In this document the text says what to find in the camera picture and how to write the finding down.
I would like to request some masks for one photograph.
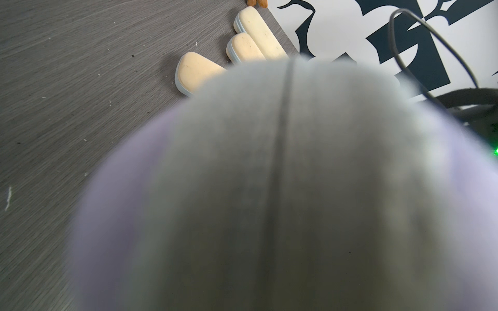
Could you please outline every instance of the black and white pattern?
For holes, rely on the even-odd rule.
[[[301,54],[350,58],[397,75],[387,22],[399,7],[430,23],[461,54],[483,87],[498,87],[498,0],[270,0],[269,9]],[[434,95],[471,87],[458,61],[419,23],[395,19],[401,57]]]

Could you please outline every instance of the gray wooden surface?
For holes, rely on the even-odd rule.
[[[245,6],[243,0],[0,3],[2,311],[74,309],[64,252],[82,186],[122,138],[184,98],[174,84],[182,54],[228,65],[225,47]],[[297,53],[269,11],[258,10],[284,49]]]

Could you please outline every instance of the cream rounded block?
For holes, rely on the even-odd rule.
[[[245,32],[236,34],[230,39],[227,44],[227,55],[234,64],[265,59],[254,40]]]
[[[192,96],[206,80],[223,73],[226,69],[195,52],[182,56],[175,72],[177,89],[187,96]]]
[[[237,14],[234,28],[237,33],[246,32],[251,36],[266,59],[288,57],[254,7],[248,6]]]

